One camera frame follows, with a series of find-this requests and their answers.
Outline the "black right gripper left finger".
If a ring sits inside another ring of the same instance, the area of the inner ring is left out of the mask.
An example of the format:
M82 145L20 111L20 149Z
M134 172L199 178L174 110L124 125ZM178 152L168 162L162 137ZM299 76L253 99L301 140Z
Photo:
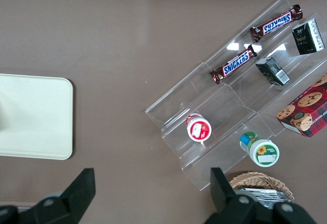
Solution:
M1 206L1 223L79 223L95 194L94 169L85 168L59 196L47 197L23 212L14 205Z

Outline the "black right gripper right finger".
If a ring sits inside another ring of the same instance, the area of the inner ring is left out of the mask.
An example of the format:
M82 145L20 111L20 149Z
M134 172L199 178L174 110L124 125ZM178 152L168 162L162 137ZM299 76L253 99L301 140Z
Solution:
M316 223L300 205L276 203L268 209L244 194L236 194L221 168L212 168L211 196L216 207L205 223Z

